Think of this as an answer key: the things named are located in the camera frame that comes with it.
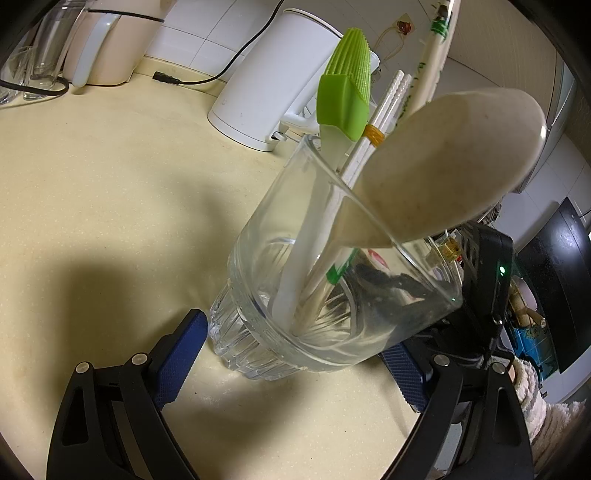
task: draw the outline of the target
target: electric kettle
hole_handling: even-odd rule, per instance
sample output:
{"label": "electric kettle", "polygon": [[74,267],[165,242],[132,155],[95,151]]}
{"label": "electric kettle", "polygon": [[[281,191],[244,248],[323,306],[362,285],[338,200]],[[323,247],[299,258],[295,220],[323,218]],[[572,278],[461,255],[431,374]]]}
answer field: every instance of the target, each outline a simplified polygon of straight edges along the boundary
{"label": "electric kettle", "polygon": [[[316,115],[301,115],[343,35],[320,18],[286,8],[263,34],[207,114],[231,139],[261,151],[286,140],[290,127],[317,134]],[[379,59],[372,53],[372,70]]]}

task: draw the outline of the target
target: black monitor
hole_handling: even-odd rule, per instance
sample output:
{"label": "black monitor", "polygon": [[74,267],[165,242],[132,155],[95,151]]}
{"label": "black monitor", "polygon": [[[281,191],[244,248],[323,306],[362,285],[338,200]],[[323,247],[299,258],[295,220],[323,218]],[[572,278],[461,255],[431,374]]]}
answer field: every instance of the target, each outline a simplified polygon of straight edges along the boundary
{"label": "black monitor", "polygon": [[591,241],[568,198],[518,259],[540,299],[564,372],[591,345]]}

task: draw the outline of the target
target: yellow rubber band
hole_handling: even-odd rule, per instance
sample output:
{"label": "yellow rubber band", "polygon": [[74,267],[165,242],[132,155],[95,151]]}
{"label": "yellow rubber band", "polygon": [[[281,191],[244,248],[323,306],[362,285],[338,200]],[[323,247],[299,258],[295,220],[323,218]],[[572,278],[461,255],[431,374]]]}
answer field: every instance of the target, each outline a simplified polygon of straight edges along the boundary
{"label": "yellow rubber band", "polygon": [[375,126],[367,124],[363,130],[363,136],[371,142],[371,144],[378,148],[378,145],[384,141],[384,134]]}

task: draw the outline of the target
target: kettle handle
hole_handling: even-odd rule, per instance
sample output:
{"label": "kettle handle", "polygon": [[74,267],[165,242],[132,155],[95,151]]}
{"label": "kettle handle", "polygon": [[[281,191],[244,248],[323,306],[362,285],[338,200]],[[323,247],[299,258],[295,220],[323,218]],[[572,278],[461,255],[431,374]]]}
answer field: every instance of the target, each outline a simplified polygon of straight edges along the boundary
{"label": "kettle handle", "polygon": [[99,21],[93,27],[90,35],[86,39],[78,63],[76,64],[76,70],[72,76],[72,85],[75,87],[83,87],[88,82],[90,71],[96,60],[96,56],[99,54],[100,47],[102,46],[107,33],[110,32],[119,19],[120,14],[101,14]]}

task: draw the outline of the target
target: white tile wall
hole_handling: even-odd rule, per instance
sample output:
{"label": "white tile wall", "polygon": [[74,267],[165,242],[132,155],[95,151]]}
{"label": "white tile wall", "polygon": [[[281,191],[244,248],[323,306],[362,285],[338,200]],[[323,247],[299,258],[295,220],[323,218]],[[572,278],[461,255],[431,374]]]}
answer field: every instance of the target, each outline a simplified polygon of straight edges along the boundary
{"label": "white tile wall", "polygon": [[[222,47],[217,43],[206,40],[189,66],[192,69],[214,76],[224,69],[235,54],[236,53],[229,48]],[[222,75],[221,79],[227,82],[234,70],[236,70],[236,68],[242,63],[242,60],[244,60],[244,55],[240,55],[234,63],[232,63],[228,71]]]}
{"label": "white tile wall", "polygon": [[[178,0],[147,55],[217,74],[225,66],[223,59],[228,61],[261,29],[276,4],[277,0]],[[375,85],[377,98],[398,69],[414,72],[423,49],[420,40],[428,31],[428,16],[419,0],[286,0],[280,11],[288,7],[310,12],[341,32],[349,27],[361,28],[372,47],[380,33],[402,14],[411,17],[417,30],[407,37],[402,51],[384,65],[382,79]],[[243,54],[247,55],[255,44]],[[384,58],[399,45],[398,34],[391,31],[377,53]],[[227,81],[235,68],[222,79]]]}
{"label": "white tile wall", "polygon": [[[494,227],[509,235],[519,250],[545,225],[567,196],[579,213],[591,208],[591,167],[563,135],[525,191],[505,196]],[[589,226],[591,214],[582,220]]]}
{"label": "white tile wall", "polygon": [[234,0],[178,0],[164,25],[207,38]]}
{"label": "white tile wall", "polygon": [[204,39],[168,27],[160,27],[146,55],[188,67]]}

